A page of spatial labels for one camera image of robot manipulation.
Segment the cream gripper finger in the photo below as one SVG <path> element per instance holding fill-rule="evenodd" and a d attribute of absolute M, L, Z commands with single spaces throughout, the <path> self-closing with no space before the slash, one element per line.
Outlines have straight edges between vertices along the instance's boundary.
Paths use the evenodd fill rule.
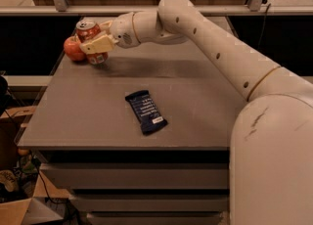
<path fill-rule="evenodd" d="M 104 31 L 105 33 L 110 33 L 111 32 L 111 26 L 112 26 L 112 21 L 101 22 L 100 23 L 100 30 Z"/>
<path fill-rule="evenodd" d="M 80 49 L 86 55 L 111 51 L 118 43 L 118 40 L 115 39 L 111 34 L 106 34 L 103 32 L 97 34 L 93 38 L 85 38 L 84 36 L 80 36 L 79 39 L 81 40 Z"/>

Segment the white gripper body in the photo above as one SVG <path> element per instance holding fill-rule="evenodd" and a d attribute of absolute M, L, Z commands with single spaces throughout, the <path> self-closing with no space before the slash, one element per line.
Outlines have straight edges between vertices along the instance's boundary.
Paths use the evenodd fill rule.
<path fill-rule="evenodd" d="M 140 45 L 134 29 L 133 12 L 123 14 L 112 21 L 110 27 L 111 35 L 117 40 L 121 48 L 132 48 Z"/>

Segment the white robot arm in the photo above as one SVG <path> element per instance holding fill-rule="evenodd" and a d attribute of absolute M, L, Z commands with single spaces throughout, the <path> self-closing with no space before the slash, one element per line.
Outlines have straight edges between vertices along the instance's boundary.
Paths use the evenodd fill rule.
<path fill-rule="evenodd" d="M 230 225 L 313 225 L 313 84 L 208 20 L 190 0 L 105 22 L 83 42 L 86 54 L 187 38 L 235 99 Z"/>

